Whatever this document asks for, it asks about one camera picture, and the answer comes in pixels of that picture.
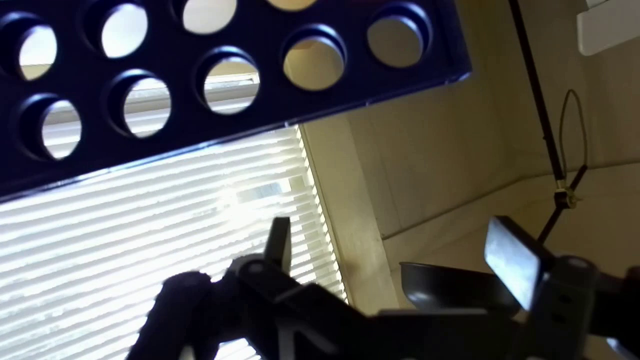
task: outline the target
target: black wire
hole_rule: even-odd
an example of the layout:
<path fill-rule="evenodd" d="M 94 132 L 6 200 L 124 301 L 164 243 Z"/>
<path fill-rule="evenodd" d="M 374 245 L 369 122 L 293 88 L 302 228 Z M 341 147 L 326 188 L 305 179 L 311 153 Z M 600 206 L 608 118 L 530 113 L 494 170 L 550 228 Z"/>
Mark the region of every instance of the black wire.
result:
<path fill-rule="evenodd" d="M 562 162 L 565 175 L 569 172 L 566 151 L 565 151 L 565 122 L 566 122 L 566 109 L 570 100 L 575 100 L 579 108 L 579 122 L 582 130 L 582 166 L 588 166 L 588 157 L 590 157 L 582 100 L 580 100 L 580 94 L 575 88 L 570 88 L 565 92 L 565 101 L 560 111 L 560 134 L 559 134 L 559 147 L 560 147 L 560 162 Z"/>

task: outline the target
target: small screen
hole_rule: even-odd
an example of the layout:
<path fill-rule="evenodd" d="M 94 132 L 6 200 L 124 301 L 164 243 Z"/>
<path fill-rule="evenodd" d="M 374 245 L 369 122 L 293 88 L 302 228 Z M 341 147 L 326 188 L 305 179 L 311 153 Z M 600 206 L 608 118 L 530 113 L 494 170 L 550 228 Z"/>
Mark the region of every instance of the small screen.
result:
<path fill-rule="evenodd" d="M 537 295 L 540 260 L 499 218 L 488 224 L 485 260 L 521 305 L 530 310 Z"/>

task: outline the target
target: blue plate with circular holes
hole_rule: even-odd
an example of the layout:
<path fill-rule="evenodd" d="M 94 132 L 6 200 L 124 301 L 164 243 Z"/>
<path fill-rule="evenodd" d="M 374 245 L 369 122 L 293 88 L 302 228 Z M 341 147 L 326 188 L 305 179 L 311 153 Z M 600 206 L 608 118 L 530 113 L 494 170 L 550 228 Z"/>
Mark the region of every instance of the blue plate with circular holes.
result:
<path fill-rule="evenodd" d="M 191 2 L 204 0 L 0 0 L 0 195 L 470 73 L 454 0 L 208 0 L 220 14 Z M 47 61 L 27 65 L 35 51 Z M 255 70 L 247 84 L 237 78 L 250 100 L 228 100 L 232 90 L 211 82 L 220 63 Z M 138 132 L 124 108 L 151 79 L 164 97 L 140 111 L 162 125 Z M 58 123 L 55 139 L 49 122 Z"/>

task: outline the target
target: black cable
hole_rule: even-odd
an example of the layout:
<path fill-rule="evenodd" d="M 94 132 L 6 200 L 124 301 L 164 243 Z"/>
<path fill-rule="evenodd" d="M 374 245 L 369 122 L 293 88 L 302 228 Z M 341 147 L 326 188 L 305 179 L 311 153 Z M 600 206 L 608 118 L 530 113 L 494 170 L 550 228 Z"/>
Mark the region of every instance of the black cable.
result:
<path fill-rule="evenodd" d="M 582 130 L 582 166 L 577 172 L 577 175 L 570 182 L 566 192 L 575 192 L 579 188 L 579 184 L 582 182 L 582 178 L 585 178 L 585 174 L 588 170 L 588 157 L 590 157 L 582 100 L 580 100 L 580 94 L 575 88 L 570 88 L 570 90 L 565 92 L 562 109 L 560 109 L 560 130 L 559 130 L 559 147 L 560 147 L 559 151 L 560 151 L 560 162 L 562 162 L 562 175 L 566 178 L 566 174 L 569 174 L 566 149 L 565 149 L 565 123 L 566 123 L 566 109 L 569 109 L 570 100 L 575 100 L 577 108 L 579 108 L 579 122 L 580 122 L 580 130 Z M 562 211 L 569 208 L 569 198 L 565 198 L 560 202 L 559 202 L 559 198 L 555 198 L 555 200 L 557 200 L 557 210 L 548 218 L 548 222 L 545 224 L 545 228 L 543 228 L 543 232 L 538 236 L 540 243 L 545 243 L 548 240 L 548 236 L 555 230 L 555 226 L 559 224 Z"/>
<path fill-rule="evenodd" d="M 575 100 L 577 108 L 579 108 L 579 122 L 580 122 L 580 130 L 582 130 L 582 166 L 588 166 L 588 157 L 590 157 L 582 100 L 580 100 L 580 94 L 575 88 L 570 88 L 565 92 L 562 111 L 560 111 L 560 134 L 559 134 L 559 147 L 560 147 L 560 162 L 562 162 L 565 178 L 569 172 L 566 149 L 565 149 L 565 122 L 566 122 L 566 109 L 569 109 L 570 100 Z"/>

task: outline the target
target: window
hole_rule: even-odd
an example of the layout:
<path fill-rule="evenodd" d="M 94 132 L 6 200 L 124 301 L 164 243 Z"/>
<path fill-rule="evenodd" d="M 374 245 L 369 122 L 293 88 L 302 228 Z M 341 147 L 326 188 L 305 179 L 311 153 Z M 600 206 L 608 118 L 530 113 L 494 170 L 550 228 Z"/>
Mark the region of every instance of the window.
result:
<path fill-rule="evenodd" d="M 220 278 L 235 256 L 262 250 L 275 215 L 293 218 L 293 275 L 346 297 L 298 128 L 0 203 L 0 354 L 124 357 L 162 280 Z M 255 356 L 243 342 L 224 354 Z"/>

